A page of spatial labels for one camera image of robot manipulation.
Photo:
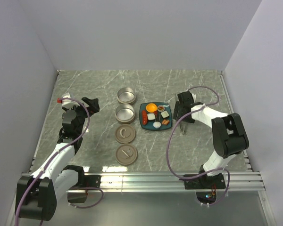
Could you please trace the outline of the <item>white rice block seaweed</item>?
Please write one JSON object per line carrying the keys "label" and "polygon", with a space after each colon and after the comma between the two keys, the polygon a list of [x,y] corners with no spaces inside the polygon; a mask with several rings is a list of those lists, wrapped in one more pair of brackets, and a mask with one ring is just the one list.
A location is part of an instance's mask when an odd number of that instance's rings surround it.
{"label": "white rice block seaweed", "polygon": [[163,117],[164,119],[169,117],[168,111],[163,111],[160,114],[161,114],[161,117]]}

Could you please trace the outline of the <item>white tofu cube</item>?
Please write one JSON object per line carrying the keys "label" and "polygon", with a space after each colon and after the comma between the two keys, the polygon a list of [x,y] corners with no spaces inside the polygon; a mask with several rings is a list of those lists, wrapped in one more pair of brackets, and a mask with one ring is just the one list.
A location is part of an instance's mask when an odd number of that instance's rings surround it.
{"label": "white tofu cube", "polygon": [[154,113],[148,113],[147,118],[149,121],[154,121],[156,119],[156,116]]}

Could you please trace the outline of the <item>red sausage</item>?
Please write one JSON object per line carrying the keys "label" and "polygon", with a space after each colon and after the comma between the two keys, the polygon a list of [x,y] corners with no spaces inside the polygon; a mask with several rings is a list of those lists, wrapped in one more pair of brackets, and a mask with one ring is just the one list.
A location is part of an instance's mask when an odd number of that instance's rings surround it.
{"label": "red sausage", "polygon": [[148,114],[145,110],[142,111],[142,124],[146,125],[148,123]]}

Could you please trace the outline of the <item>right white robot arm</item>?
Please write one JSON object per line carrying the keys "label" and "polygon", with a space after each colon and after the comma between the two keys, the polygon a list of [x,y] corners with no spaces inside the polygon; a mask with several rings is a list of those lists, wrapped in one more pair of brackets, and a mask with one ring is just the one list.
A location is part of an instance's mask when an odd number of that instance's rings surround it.
{"label": "right white robot arm", "polygon": [[211,187],[215,177],[228,163],[249,147],[249,140],[237,113],[223,113],[206,106],[202,102],[195,102],[191,92],[186,91],[177,95],[174,117],[182,118],[186,123],[196,121],[208,126],[212,130],[214,151],[209,159],[200,167],[199,184],[204,188]]}

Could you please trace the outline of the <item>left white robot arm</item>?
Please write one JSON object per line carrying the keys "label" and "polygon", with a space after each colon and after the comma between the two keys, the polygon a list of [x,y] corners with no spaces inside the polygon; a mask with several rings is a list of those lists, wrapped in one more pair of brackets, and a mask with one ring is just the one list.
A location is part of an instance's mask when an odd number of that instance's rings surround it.
{"label": "left white robot arm", "polygon": [[45,162],[31,175],[22,176],[17,182],[15,222],[20,218],[49,221],[58,200],[72,187],[85,186],[83,167],[68,165],[77,154],[87,131],[90,117],[100,111],[98,98],[83,97],[78,101],[70,94],[57,99],[64,113],[57,144]]}

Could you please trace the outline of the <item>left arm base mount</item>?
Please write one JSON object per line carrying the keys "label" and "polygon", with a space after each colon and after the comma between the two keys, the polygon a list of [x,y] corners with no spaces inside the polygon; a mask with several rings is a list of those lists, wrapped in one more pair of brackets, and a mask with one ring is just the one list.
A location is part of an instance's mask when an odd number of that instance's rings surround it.
{"label": "left arm base mount", "polygon": [[82,182],[72,186],[67,192],[67,200],[72,204],[83,204],[87,201],[90,188],[100,188],[100,175],[84,175]]}

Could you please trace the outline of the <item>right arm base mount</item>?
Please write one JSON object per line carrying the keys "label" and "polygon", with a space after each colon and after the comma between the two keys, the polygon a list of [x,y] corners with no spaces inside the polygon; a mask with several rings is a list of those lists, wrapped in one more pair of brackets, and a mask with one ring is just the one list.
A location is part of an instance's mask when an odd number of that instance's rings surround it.
{"label": "right arm base mount", "polygon": [[207,175],[201,176],[196,179],[182,180],[186,190],[203,190],[203,189],[225,189],[225,179],[222,173],[216,176],[209,177]]}

